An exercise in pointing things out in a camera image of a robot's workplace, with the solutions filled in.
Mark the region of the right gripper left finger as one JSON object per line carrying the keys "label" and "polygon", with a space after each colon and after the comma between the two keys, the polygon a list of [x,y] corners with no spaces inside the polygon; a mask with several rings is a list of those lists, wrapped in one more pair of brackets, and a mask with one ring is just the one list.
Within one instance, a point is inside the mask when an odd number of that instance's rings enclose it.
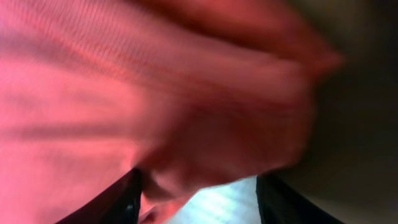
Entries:
{"label": "right gripper left finger", "polygon": [[142,172],[130,170],[86,205],[56,224],[137,224]]}

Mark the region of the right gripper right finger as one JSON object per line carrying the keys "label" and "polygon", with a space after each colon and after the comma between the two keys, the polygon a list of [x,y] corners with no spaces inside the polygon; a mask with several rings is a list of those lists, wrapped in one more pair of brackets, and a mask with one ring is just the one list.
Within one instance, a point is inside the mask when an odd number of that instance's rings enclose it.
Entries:
{"label": "right gripper right finger", "polygon": [[343,224],[274,175],[257,176],[256,195],[262,224]]}

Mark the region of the red printed t-shirt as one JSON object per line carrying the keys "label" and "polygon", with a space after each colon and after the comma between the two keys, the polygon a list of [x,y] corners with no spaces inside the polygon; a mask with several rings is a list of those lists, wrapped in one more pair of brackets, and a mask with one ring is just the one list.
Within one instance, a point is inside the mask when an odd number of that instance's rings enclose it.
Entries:
{"label": "red printed t-shirt", "polygon": [[283,1],[1,0],[1,222],[57,223],[138,169],[161,223],[294,165],[341,62]]}

